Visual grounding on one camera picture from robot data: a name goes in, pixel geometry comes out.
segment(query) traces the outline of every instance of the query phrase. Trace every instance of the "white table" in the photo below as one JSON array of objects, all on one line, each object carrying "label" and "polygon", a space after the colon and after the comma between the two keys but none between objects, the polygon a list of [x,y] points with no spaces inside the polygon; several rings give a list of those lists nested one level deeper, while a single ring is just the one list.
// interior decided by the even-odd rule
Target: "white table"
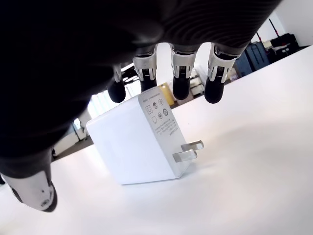
[{"label": "white table", "polygon": [[179,180],[120,186],[94,146],[52,164],[53,213],[0,187],[1,235],[313,233],[313,47],[173,110],[203,140]]}]

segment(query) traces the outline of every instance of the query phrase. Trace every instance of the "black fingertip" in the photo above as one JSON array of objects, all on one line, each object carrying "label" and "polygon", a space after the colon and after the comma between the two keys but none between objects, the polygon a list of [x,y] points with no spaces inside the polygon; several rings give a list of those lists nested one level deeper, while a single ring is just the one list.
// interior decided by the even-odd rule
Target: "black fingertip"
[{"label": "black fingertip", "polygon": [[141,92],[144,92],[152,87],[156,87],[157,86],[157,80],[153,79],[145,79],[144,81],[140,81],[140,85],[141,85]]},{"label": "black fingertip", "polygon": [[123,81],[120,82],[113,82],[109,87],[108,87],[108,92],[111,100],[114,103],[120,103],[124,101],[126,97],[126,91],[124,87]]},{"label": "black fingertip", "polygon": [[189,95],[190,79],[175,78],[173,79],[173,95],[176,99],[183,100]]},{"label": "black fingertip", "polygon": [[215,79],[213,82],[210,81],[209,78],[206,80],[204,97],[207,102],[211,104],[218,103],[223,96],[223,91],[224,83],[222,83],[220,80]]}]

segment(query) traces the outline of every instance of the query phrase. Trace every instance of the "white wall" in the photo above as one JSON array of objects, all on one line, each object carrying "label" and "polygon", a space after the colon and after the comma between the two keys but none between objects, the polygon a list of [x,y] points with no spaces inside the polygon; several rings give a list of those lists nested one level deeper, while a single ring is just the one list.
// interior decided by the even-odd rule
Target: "white wall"
[{"label": "white wall", "polygon": [[313,0],[283,0],[275,12],[299,46],[313,45]]},{"label": "white wall", "polygon": [[[270,19],[273,22],[279,36],[286,33],[285,28],[283,27],[283,25],[280,21],[280,18],[277,16],[276,11],[274,11],[264,21],[264,23],[262,24],[262,26],[258,30],[258,33],[259,33],[263,42],[277,38],[277,35],[276,35],[276,33],[275,33],[275,31],[274,31],[274,29],[273,29],[273,27],[270,24],[268,19]],[[255,34],[251,41],[252,42],[258,42],[259,41],[258,36]]]}]

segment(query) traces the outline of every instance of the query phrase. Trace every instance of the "white power adapter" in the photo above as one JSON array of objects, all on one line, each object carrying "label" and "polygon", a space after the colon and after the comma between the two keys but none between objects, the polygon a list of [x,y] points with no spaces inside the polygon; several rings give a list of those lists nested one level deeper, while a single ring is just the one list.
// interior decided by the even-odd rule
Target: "white power adapter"
[{"label": "white power adapter", "polygon": [[151,88],[87,123],[108,170],[120,184],[179,178],[202,141],[186,143],[160,88]]}]

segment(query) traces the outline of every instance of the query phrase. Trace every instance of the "robotic hand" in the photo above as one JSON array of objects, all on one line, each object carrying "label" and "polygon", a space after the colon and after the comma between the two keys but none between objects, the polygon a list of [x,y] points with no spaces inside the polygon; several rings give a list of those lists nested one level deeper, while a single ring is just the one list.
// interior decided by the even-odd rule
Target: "robotic hand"
[{"label": "robotic hand", "polygon": [[142,91],[157,85],[156,47],[171,45],[173,93],[184,99],[196,53],[212,42],[205,98],[280,0],[56,0],[0,3],[0,172],[17,199],[53,211],[50,148],[105,88],[125,98],[120,64],[133,60]]}]

